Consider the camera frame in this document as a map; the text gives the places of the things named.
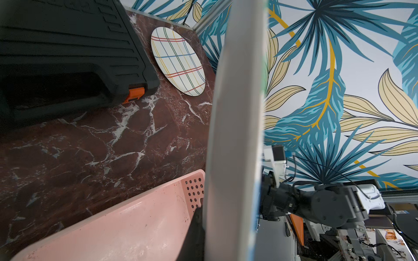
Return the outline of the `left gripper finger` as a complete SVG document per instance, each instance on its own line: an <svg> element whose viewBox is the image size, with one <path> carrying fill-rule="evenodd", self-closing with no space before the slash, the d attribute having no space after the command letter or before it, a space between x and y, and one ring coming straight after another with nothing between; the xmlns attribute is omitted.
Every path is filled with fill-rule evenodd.
<svg viewBox="0 0 418 261"><path fill-rule="evenodd" d="M203 228L203 210L195 210L186 238L177 257L177 261L203 261L205 251L205 230Z"/></svg>

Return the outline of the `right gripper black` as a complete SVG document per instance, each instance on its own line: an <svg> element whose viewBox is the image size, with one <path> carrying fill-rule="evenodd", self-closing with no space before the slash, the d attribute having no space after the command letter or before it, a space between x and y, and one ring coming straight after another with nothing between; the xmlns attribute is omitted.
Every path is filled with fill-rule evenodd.
<svg viewBox="0 0 418 261"><path fill-rule="evenodd" d="M262 175L260 194L260 215L267 221L279 221L289 213L296 214L299 208L300 192L288 184L276 187L272 175Z"/></svg>

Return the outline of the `colourful squiggle pattern plate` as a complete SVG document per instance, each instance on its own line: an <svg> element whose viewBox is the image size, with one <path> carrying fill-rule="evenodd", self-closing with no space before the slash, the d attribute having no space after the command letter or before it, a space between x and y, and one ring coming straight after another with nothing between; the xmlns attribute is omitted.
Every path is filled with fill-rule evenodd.
<svg viewBox="0 0 418 261"><path fill-rule="evenodd" d="M207 261L251 261L261 185L266 1L233 1L218 63L206 160Z"/></svg>

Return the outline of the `plaid striped white plate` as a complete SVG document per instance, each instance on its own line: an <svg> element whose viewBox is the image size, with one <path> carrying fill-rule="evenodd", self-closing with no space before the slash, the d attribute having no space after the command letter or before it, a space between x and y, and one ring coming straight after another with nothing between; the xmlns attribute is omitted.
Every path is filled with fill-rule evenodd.
<svg viewBox="0 0 418 261"><path fill-rule="evenodd" d="M185 38L170 28L157 27L151 34L150 42L158 67L177 90L193 97L203 94L205 72Z"/></svg>

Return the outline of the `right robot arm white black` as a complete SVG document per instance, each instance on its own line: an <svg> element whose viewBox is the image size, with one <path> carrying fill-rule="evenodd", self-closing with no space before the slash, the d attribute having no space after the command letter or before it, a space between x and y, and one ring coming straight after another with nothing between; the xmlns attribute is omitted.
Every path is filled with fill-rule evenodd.
<svg viewBox="0 0 418 261"><path fill-rule="evenodd" d="M259 213L264 220L277 221L288 213L306 221L348 232L358 257L365 261L381 261L383 257L373 248L361 243L357 233L365 228L370 211L385 208L379 190L373 184L344 186L315 184L313 191L275 181L273 175L262 175Z"/></svg>

